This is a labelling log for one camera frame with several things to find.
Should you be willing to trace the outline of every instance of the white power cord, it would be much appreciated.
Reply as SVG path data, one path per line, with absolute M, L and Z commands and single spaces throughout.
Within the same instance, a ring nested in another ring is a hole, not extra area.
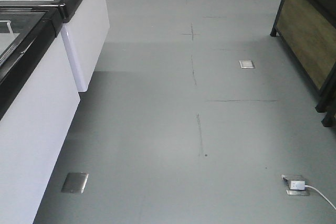
M 315 187 L 313 187 L 313 186 L 308 186 L 308 185 L 305 185 L 305 188 L 310 188 L 310 189 L 313 189 L 313 190 L 315 190 L 316 192 L 318 192 L 335 210 L 336 210 L 336 207 L 334 206 L 334 204 L 333 203 L 331 203 L 331 201 L 330 200 L 328 200 L 327 199 L 327 197 L 323 194 L 323 193 L 321 193 L 319 190 L 317 190 Z

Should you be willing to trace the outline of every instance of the gray floor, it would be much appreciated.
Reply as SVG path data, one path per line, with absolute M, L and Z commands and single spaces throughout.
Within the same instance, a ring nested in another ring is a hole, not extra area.
M 111 30 L 35 224 L 336 223 L 336 141 L 279 38 L 280 0 L 107 0 Z M 256 69 L 242 70 L 239 60 Z M 68 172 L 90 174 L 62 194 Z

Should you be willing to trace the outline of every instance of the black metal frame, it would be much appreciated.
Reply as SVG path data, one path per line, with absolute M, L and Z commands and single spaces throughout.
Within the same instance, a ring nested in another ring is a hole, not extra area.
M 317 9 L 318 12 L 320 12 L 324 18 L 333 26 L 336 28 L 336 19 L 333 17 L 333 15 L 324 7 L 322 7 L 320 4 L 318 4 L 317 0 L 307 0 L 309 3 L 314 6 L 314 8 Z M 279 16 L 281 14 L 282 7 L 284 5 L 285 0 L 281 0 L 280 6 L 277 12 L 276 19 L 274 21 L 270 36 L 276 37 L 277 33 L 279 34 L 282 41 L 285 43 L 286 47 L 291 52 L 293 59 L 295 62 L 300 66 L 300 69 L 305 73 L 305 75 L 308 77 L 310 83 L 312 86 L 316 89 L 318 95 L 320 96 L 319 102 L 316 105 L 315 109 L 317 112 L 326 112 L 328 109 L 328 113 L 324 120 L 322 121 L 324 126 L 331 126 L 332 125 L 332 119 L 334 118 L 336 114 L 336 102 L 332 102 L 334 99 L 334 94 L 336 92 L 336 63 L 332 67 L 330 73 L 328 74 L 326 80 L 324 81 L 322 87 L 320 89 L 317 88 L 317 86 L 314 84 L 312 79 L 309 77 L 308 73 L 300 63 L 300 61 L 295 56 L 294 52 L 289 47 L 288 43 L 284 39 L 284 37 L 281 35 L 281 32 L 277 28 L 277 22 L 279 20 Z

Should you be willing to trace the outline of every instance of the wooden panel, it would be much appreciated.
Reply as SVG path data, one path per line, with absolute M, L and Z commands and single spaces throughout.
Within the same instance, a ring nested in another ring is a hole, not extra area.
M 285 0 L 277 29 L 321 89 L 336 62 L 336 29 L 307 0 Z

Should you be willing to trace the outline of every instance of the chest freezer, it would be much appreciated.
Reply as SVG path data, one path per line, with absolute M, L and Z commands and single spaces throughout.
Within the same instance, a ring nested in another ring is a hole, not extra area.
M 57 9 L 0 8 L 0 223 L 33 223 L 79 103 Z
M 110 28 L 106 0 L 0 0 L 1 7 L 55 7 L 78 91 L 88 89 Z

